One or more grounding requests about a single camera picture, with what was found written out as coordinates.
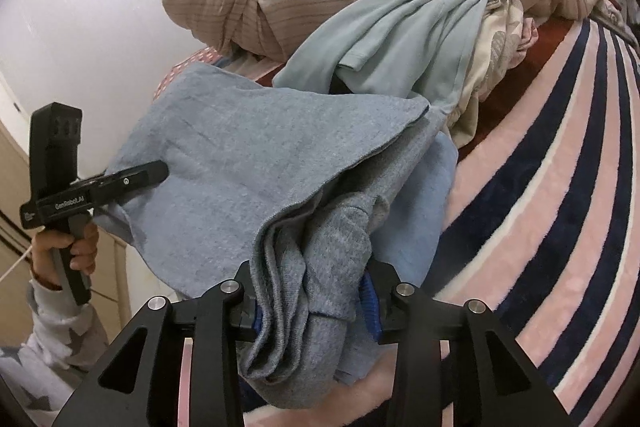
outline striped rug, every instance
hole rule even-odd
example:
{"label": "striped rug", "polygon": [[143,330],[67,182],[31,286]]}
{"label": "striped rug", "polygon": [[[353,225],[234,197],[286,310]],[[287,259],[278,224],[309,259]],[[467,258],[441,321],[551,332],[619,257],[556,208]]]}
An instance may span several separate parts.
{"label": "striped rug", "polygon": [[521,92],[461,151],[423,288],[485,301],[574,423],[593,426],[640,347],[640,64],[595,22],[555,24],[543,66],[500,84]]}

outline screw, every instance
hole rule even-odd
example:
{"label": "screw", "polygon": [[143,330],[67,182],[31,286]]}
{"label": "screw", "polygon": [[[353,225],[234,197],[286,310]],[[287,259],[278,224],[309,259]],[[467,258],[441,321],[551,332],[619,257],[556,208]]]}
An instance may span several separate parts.
{"label": "screw", "polygon": [[236,293],[239,288],[240,283],[238,281],[234,281],[233,279],[229,279],[228,281],[225,281],[220,285],[222,293]]}
{"label": "screw", "polygon": [[396,292],[398,292],[398,295],[401,295],[402,297],[410,297],[415,293],[415,288],[412,284],[402,282],[396,286]]}
{"label": "screw", "polygon": [[486,311],[486,304],[484,304],[484,302],[479,301],[477,299],[473,299],[472,301],[469,301],[469,304],[467,306],[473,313],[481,314]]}
{"label": "screw", "polygon": [[162,308],[164,308],[165,304],[166,304],[166,299],[161,296],[151,297],[149,299],[149,302],[146,303],[146,305],[149,306],[149,309],[152,309],[154,311],[161,310]]}

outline blue towel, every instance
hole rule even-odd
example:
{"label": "blue towel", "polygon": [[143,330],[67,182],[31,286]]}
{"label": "blue towel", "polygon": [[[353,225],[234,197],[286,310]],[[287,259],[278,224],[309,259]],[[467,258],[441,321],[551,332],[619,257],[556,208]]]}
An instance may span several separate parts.
{"label": "blue towel", "polygon": [[[457,163],[458,149],[446,134],[438,133],[391,203],[386,221],[371,234],[373,257],[393,265],[403,282],[420,286],[429,271]],[[366,376],[384,349],[371,339],[358,306],[335,378],[352,385]]]}
{"label": "blue towel", "polygon": [[487,0],[357,0],[322,24],[273,79],[328,93],[334,73],[354,93],[425,97],[448,114]]}

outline hand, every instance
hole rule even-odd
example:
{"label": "hand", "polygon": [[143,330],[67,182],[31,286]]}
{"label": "hand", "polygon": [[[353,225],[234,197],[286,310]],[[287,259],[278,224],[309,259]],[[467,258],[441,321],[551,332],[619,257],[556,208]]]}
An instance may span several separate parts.
{"label": "hand", "polygon": [[43,230],[31,240],[31,259],[34,275],[40,280],[60,286],[60,278],[56,272],[51,256],[52,248],[71,247],[71,269],[79,270],[86,275],[95,271],[95,256],[98,255],[98,227],[93,222],[84,227],[84,239],[74,238],[68,233],[57,230]]}

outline cable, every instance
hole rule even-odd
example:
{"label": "cable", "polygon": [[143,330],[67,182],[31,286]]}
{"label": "cable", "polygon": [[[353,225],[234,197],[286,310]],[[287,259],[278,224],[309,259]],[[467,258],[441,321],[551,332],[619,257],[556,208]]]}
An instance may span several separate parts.
{"label": "cable", "polygon": [[24,252],[22,254],[22,256],[20,256],[20,259],[18,259],[18,261],[16,261],[15,263],[12,264],[11,268],[9,270],[7,270],[6,272],[4,272],[2,274],[2,276],[0,277],[0,284],[2,283],[3,280],[5,280],[9,274],[15,270],[15,268],[18,266],[18,264],[20,264],[22,261],[24,261],[27,256],[31,253],[31,247],[27,248],[27,251]]}

